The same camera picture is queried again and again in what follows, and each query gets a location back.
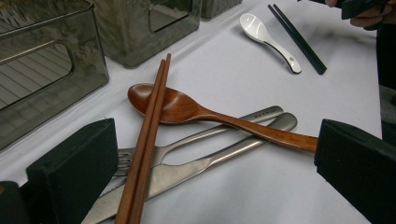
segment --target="black chopstick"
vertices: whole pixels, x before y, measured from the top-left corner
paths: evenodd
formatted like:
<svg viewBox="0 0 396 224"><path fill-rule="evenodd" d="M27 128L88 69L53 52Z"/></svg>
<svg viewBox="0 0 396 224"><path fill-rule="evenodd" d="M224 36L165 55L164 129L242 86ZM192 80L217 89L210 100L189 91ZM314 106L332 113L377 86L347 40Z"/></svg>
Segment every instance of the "black chopstick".
<svg viewBox="0 0 396 224"><path fill-rule="evenodd" d="M308 59L309 62L314 66L317 72L320 75L323 75L324 72L327 70L327 67L324 63L320 60L318 55L309 47L308 43L304 40L304 38L300 35L297 29L293 26L293 24L289 21L289 19L283 14L279 7L274 4L275 10L268 5L270 10L274 13L275 17L279 20L300 50L303 52L305 57Z"/></svg>

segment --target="hand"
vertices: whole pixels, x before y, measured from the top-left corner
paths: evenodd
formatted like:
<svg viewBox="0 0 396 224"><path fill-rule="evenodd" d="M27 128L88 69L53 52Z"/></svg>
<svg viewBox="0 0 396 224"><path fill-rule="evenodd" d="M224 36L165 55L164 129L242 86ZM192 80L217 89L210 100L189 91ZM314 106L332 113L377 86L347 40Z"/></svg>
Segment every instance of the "hand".
<svg viewBox="0 0 396 224"><path fill-rule="evenodd" d="M337 4L337 0L325 0L325 2L329 7L334 7ZM382 13L380 13L380 9L381 6L372 7L357 17L352 18L350 24L357 27L367 27L381 21L396 24L396 0L388 1L388 5L385 6Z"/></svg>

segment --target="wooden spoon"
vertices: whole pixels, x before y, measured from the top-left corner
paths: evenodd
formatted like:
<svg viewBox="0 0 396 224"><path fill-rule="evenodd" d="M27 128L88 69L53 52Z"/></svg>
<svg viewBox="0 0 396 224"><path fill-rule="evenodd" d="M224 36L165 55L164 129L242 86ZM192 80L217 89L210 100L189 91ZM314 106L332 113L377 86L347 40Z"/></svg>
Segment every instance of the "wooden spoon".
<svg viewBox="0 0 396 224"><path fill-rule="evenodd" d="M151 91L151 84L137 84L128 90L129 101L137 111L143 115L146 112ZM161 122L177 124L192 120L212 120L220 122L244 130L281 146L309 152L315 152L318 145L318 139L316 137L297 133L288 133L242 119L226 116L204 108L183 92L166 88L163 99Z"/></svg>

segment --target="wooden chopstick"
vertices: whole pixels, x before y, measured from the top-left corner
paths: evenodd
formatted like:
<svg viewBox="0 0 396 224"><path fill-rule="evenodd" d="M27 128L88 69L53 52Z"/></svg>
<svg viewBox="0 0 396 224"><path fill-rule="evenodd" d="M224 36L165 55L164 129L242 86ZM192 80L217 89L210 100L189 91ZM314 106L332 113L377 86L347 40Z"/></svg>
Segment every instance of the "wooden chopstick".
<svg viewBox="0 0 396 224"><path fill-rule="evenodd" d="M128 171L124 191L121 196L116 224L140 223L143 204L149 184L150 165L155 139L163 108L163 97L168 77L171 55L162 60L151 92L146 116L137 140L134 158Z"/></svg>

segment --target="chopstick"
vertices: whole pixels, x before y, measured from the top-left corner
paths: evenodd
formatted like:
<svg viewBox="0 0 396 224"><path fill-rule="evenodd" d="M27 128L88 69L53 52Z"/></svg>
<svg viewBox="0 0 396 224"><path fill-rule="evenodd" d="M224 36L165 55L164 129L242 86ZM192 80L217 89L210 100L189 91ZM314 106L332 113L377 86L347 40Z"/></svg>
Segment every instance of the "chopstick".
<svg viewBox="0 0 396 224"><path fill-rule="evenodd" d="M279 22L282 24L282 26L285 28L285 30L288 32L288 34L291 36L291 38L294 40L300 50L303 52L308 61L311 62L311 64L320 75L323 75L324 72L327 70L326 65L324 65L318 55L311 49L308 43L306 43L304 38L294 27L294 25L289 21L285 14L283 14L280 8L276 6L276 4L274 4L275 10L270 5L268 5L268 7L274 13L275 17L279 20Z"/></svg>
<svg viewBox="0 0 396 224"><path fill-rule="evenodd" d="M162 60L154 87L151 92L146 116L140 129L139 138L134 152L134 158L128 171L124 191L121 196L116 224L140 223L146 191L149 184L149 174L154 144L163 109L166 79L168 77L171 55Z"/></svg>

